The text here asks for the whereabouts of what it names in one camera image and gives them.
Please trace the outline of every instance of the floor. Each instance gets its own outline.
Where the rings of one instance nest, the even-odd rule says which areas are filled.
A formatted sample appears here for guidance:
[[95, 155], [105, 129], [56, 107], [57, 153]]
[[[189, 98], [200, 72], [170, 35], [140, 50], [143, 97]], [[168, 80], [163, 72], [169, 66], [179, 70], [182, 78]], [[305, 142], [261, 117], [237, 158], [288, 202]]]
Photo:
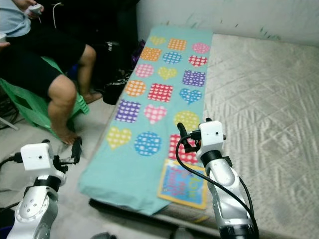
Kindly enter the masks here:
[[[88, 205], [89, 198], [77, 191], [77, 179], [94, 153], [95, 146], [108, 122], [114, 106], [98, 100], [89, 105], [88, 115], [79, 115], [75, 128], [83, 138], [82, 156], [79, 164], [69, 167], [66, 184], [59, 190], [58, 216], [52, 226], [51, 238], [89, 239], [109, 232], [118, 239], [167, 239], [170, 230], [160, 225], [150, 226], [123, 217], [100, 213]], [[26, 144], [38, 143], [44, 139], [51, 141], [55, 154], [61, 158], [71, 155], [71, 147], [66, 147], [50, 133], [30, 126], [22, 120], [16, 124], [18, 131], [7, 128], [0, 130], [0, 161], [11, 153], [18, 152]], [[26, 186], [30, 185], [22, 164], [6, 163], [0, 172], [0, 207], [18, 202], [23, 197]]]

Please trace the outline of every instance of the orange square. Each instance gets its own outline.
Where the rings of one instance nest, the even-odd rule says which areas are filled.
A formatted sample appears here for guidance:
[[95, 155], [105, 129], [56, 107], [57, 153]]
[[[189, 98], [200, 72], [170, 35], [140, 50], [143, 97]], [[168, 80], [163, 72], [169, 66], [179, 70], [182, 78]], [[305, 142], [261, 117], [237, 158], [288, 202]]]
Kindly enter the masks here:
[[141, 53], [141, 58], [143, 60], [157, 61], [160, 57], [160, 54], [161, 54], [161, 49], [144, 47], [144, 50]]
[[171, 38], [167, 47], [170, 49], [183, 51], [186, 49], [186, 44], [186, 40]]

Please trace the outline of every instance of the purple square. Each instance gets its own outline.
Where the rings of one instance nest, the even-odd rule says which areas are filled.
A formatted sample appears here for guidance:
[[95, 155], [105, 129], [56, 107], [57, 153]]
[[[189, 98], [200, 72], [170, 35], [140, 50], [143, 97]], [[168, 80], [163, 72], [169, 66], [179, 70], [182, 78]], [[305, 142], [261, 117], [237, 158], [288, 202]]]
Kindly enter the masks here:
[[183, 76], [183, 84], [190, 86], [204, 86], [206, 74], [198, 71], [185, 71]]
[[127, 123], [135, 123], [140, 112], [141, 104], [137, 102], [121, 100], [115, 120]]

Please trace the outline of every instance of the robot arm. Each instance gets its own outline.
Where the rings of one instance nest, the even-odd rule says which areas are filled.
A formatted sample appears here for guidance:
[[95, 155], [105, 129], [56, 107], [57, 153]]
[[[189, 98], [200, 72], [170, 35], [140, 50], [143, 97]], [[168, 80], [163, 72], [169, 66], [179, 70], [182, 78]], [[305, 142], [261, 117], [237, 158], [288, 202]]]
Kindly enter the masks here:
[[78, 163], [82, 140], [72, 146], [72, 156], [59, 159], [54, 156], [48, 140], [29, 144], [21, 148], [25, 170], [35, 178], [34, 185], [28, 187], [23, 200], [15, 210], [15, 221], [8, 239], [48, 239], [51, 226], [57, 216], [58, 190], [64, 185], [68, 170], [64, 164]]
[[[188, 136], [196, 142], [196, 147], [191, 147], [187, 139], [183, 140], [185, 152], [196, 151], [196, 158], [203, 163], [207, 176], [244, 203], [244, 198], [239, 190], [240, 178], [231, 168], [229, 157], [222, 156], [222, 146], [226, 139], [226, 136], [223, 135], [222, 124], [207, 119], [207, 122], [199, 125], [199, 130], [189, 134], [181, 123], [177, 127], [182, 138]], [[213, 196], [213, 209], [221, 238], [258, 238], [257, 225], [248, 211], [225, 190], [212, 183], [208, 183], [208, 188]]]

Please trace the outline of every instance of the hand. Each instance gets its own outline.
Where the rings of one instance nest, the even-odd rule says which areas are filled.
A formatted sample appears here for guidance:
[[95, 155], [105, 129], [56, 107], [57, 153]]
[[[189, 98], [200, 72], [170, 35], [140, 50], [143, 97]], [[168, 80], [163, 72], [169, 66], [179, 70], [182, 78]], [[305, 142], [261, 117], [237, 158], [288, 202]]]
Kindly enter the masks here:
[[36, 4], [35, 0], [13, 0], [13, 2], [21, 11], [25, 11], [29, 6]]
[[9, 42], [0, 43], [0, 52], [5, 48], [10, 46]]
[[[44, 12], [44, 6], [42, 6], [40, 12]], [[39, 15], [30, 11], [30, 13], [28, 14], [28, 17], [30, 19], [37, 19]]]

